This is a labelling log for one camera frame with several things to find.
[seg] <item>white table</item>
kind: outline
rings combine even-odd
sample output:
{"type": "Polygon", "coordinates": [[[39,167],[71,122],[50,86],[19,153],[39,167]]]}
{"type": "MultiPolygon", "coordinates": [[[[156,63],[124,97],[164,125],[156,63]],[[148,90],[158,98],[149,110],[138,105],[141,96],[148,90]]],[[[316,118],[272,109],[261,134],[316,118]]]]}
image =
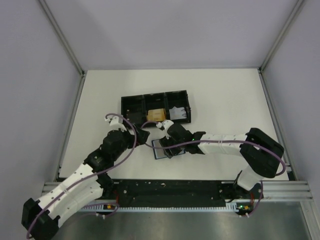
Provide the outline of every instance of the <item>white table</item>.
{"type": "MultiPolygon", "coordinates": [[[[90,70],[60,177],[72,174],[99,147],[110,131],[104,117],[121,113],[121,97],[179,90],[188,93],[192,120],[184,127],[191,132],[233,135],[256,127],[277,139],[256,69],[90,70]]],[[[163,137],[157,128],[149,130],[149,142],[163,137]]],[[[247,165],[244,158],[223,154],[187,153],[155,160],[151,148],[139,146],[109,175],[117,179],[234,180],[247,165]]],[[[288,175],[273,180],[288,180],[288,175]]]]}

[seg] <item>black organizer box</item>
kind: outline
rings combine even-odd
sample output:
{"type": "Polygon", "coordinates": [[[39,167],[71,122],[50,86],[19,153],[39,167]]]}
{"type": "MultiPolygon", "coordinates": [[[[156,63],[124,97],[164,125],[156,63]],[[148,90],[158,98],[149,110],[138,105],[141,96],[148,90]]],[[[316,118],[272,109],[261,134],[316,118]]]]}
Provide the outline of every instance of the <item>black organizer box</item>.
{"type": "Polygon", "coordinates": [[[174,123],[191,123],[191,109],[186,90],[121,97],[121,114],[139,127],[147,121],[148,111],[153,109],[164,109],[165,118],[174,123]],[[183,107],[186,118],[171,119],[169,109],[173,107],[183,107]]]}

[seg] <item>gray wall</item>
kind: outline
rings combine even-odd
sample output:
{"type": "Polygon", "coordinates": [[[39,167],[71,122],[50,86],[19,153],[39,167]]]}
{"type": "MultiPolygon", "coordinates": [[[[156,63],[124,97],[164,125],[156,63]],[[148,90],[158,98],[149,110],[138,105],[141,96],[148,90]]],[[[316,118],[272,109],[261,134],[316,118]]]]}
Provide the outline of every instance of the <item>gray wall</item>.
{"type": "Polygon", "coordinates": [[[265,77],[299,176],[320,209],[320,1],[308,0],[265,77]]]}
{"type": "Polygon", "coordinates": [[[0,233],[25,239],[22,207],[53,179],[79,76],[35,0],[0,7],[0,233]]]}
{"type": "Polygon", "coordinates": [[[47,0],[82,67],[259,67],[297,0],[47,0]]]}

